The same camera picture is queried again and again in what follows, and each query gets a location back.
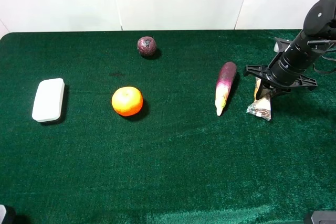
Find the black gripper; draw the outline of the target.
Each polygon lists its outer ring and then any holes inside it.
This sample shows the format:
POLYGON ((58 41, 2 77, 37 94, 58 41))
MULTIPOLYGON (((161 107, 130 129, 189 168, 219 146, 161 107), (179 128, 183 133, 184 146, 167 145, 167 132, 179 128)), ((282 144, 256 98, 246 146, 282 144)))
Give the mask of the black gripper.
POLYGON ((308 88, 315 89, 318 84, 315 79, 306 77, 303 73, 310 64, 289 63, 277 61, 269 65, 246 65, 243 76, 252 75, 256 78, 256 100, 265 95, 270 96, 270 103, 273 99, 282 95, 288 95, 292 89, 308 88))

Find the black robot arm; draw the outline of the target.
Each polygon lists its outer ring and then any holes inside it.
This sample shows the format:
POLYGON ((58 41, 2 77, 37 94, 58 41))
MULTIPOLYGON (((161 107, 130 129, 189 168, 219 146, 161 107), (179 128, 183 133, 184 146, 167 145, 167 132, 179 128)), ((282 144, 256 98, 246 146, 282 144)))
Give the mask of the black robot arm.
POLYGON ((250 74, 261 80, 257 100, 267 94, 270 97, 286 94, 294 88, 317 87, 314 79, 303 74, 335 46, 335 0, 316 2, 296 38, 292 41, 276 38, 276 42, 279 51, 268 65, 247 65, 244 69, 244 76, 250 74))

